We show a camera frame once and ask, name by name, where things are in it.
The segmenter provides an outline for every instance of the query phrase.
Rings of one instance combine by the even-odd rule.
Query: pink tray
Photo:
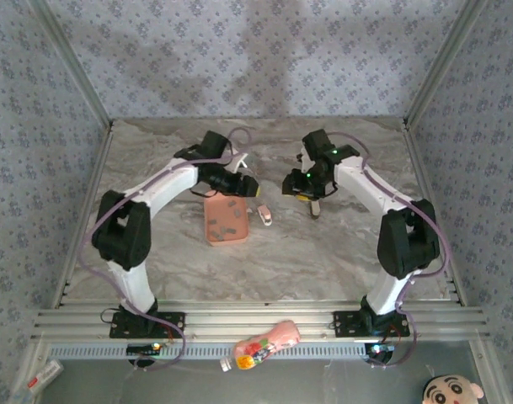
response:
[[[244,198],[217,193],[204,199],[206,239],[212,246],[245,242],[248,237],[247,204]]]

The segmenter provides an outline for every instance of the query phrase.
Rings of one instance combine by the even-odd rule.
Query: pink bottle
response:
[[[301,335],[295,322],[279,322],[266,334],[236,343],[232,357],[221,359],[222,370],[228,372],[232,368],[232,361],[235,361],[241,370],[252,369],[275,352],[293,347],[300,339]]]

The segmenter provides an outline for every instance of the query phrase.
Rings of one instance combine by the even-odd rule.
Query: small yellow object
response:
[[[254,366],[256,366],[256,363],[254,362],[253,357],[250,355],[243,355],[243,356],[238,357],[237,362],[238,362],[238,367],[241,370],[251,369]]]

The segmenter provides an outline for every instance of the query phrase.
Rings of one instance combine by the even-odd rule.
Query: pink container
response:
[[[246,242],[248,215],[245,198],[210,191],[204,199],[206,240],[212,246],[231,246]]]
[[[279,322],[266,334],[236,343],[232,358],[221,359],[222,370],[228,372],[232,368],[232,362],[235,362],[241,370],[252,369],[275,352],[291,348],[300,340],[301,335],[295,322],[292,320]]]

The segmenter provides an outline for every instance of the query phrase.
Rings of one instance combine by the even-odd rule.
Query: bottle cap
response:
[[[221,359],[221,367],[223,372],[228,372],[232,368],[232,364],[230,363],[230,358],[222,358]]]

